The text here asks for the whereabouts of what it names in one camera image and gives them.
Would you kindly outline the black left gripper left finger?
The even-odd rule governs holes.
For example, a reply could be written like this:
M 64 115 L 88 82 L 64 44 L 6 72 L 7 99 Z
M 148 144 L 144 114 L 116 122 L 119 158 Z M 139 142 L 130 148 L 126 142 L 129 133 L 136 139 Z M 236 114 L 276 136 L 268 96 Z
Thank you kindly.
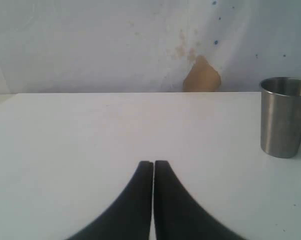
M 152 217 L 153 163 L 139 162 L 116 200 L 71 240 L 148 240 Z

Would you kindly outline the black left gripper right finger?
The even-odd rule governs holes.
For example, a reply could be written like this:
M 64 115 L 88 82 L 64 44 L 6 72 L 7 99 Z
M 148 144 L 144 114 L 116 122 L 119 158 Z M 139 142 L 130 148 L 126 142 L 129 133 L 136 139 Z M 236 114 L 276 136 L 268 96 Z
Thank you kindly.
M 168 161 L 154 170 L 154 223 L 158 240 L 241 240 L 189 194 Z

